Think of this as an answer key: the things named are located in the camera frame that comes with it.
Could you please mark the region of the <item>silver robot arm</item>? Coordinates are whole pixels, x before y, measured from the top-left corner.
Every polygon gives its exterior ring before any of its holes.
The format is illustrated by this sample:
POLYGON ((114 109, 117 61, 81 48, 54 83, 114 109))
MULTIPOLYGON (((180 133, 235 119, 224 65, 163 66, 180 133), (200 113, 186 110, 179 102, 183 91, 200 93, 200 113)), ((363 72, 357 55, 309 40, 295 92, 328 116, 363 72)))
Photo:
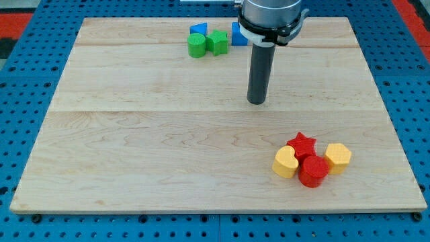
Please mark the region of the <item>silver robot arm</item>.
POLYGON ((301 0, 244 0, 242 15, 253 25, 263 28, 282 27, 300 15, 301 0))

